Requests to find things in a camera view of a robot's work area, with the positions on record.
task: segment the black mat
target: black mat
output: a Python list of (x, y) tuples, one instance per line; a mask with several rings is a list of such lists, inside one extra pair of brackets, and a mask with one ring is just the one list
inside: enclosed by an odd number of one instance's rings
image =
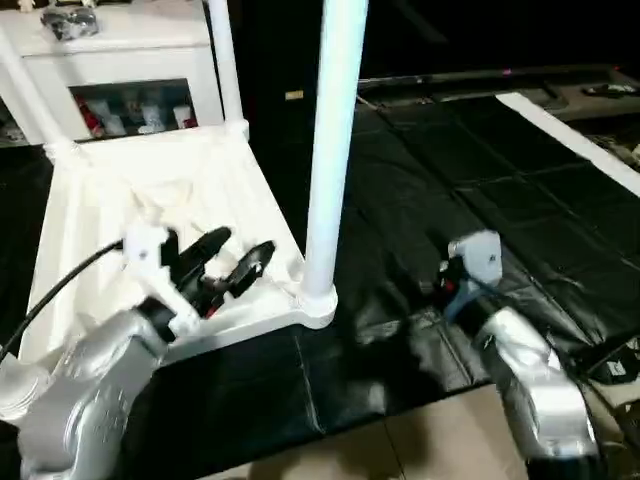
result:
[[(303, 247), (312, 138), (278, 126), (254, 132), (252, 146)], [(27, 182), (39, 172), (14, 190), (42, 197), (46, 182)], [(35, 220), (10, 218), (37, 230), (43, 205), (34, 200)], [(382, 117), (359, 107), (334, 322), (158, 372), (134, 407), (120, 477), (198, 478), (486, 383), (462, 333), (424, 301), (439, 242), (479, 228), (500, 231), (502, 289), (563, 351), (578, 358), (624, 336), (640, 313), (638, 212), (640, 200), (494, 99)], [(23, 308), (36, 250), (22, 248), (7, 282)]]
[[(27, 309), (52, 166), (42, 149), (0, 149), (0, 345)], [(13, 427), (0, 422), (0, 478), (18, 478), (20, 456)]]

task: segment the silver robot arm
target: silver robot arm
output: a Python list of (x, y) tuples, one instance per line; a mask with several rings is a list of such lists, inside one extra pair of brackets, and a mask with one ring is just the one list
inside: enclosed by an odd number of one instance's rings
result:
[(440, 279), (445, 318), (468, 335), (495, 382), (530, 478), (605, 478), (580, 388), (548, 341), (490, 292), (502, 278), (498, 234), (454, 242), (449, 257)]
[(66, 352), (51, 386), (21, 422), (22, 477), (108, 478), (131, 405), (167, 348), (134, 309), (116, 314)]
[[(131, 406), (170, 344), (193, 334), (224, 303), (225, 294), (242, 295), (271, 260), (275, 246), (265, 242), (226, 278), (205, 277), (205, 264), (230, 235), (229, 229), (219, 228), (179, 255), (177, 237), (165, 229), (134, 228), (133, 238), (125, 238), (127, 268), (137, 269), (151, 295), (63, 353), (46, 390), (16, 422), (22, 478), (109, 478)], [(170, 277), (163, 265), (170, 267)]]

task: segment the white strip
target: white strip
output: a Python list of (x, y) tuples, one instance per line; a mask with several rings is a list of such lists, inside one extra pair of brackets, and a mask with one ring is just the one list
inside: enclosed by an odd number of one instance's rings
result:
[(496, 98), (507, 107), (518, 112), (528, 121), (544, 130), (565, 147), (589, 160), (607, 176), (640, 197), (640, 174), (628, 167), (604, 148), (597, 146), (574, 129), (546, 112), (519, 93), (504, 93)]

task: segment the glass cabinet door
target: glass cabinet door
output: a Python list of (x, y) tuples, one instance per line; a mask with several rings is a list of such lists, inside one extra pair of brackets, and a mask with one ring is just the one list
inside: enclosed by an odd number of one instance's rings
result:
[(93, 138), (196, 127), (186, 79), (70, 87)]
[(0, 148), (28, 145), (22, 129), (0, 98)]

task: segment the white pole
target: white pole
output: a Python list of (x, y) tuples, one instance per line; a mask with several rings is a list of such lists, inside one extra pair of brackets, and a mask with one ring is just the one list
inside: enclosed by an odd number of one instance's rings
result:
[(209, 0), (209, 14), (225, 120), (227, 122), (241, 121), (244, 120), (244, 116), (242, 115), (227, 0)]
[(322, 303), (334, 291), (368, 0), (325, 0), (302, 294)]
[(11, 40), (2, 27), (0, 27), (0, 61), (19, 92), (25, 109), (31, 113), (40, 128), (45, 143), (68, 142), (69, 140), (62, 133), (60, 125), (56, 122), (49, 106), (27, 72), (22, 57), (13, 47)]

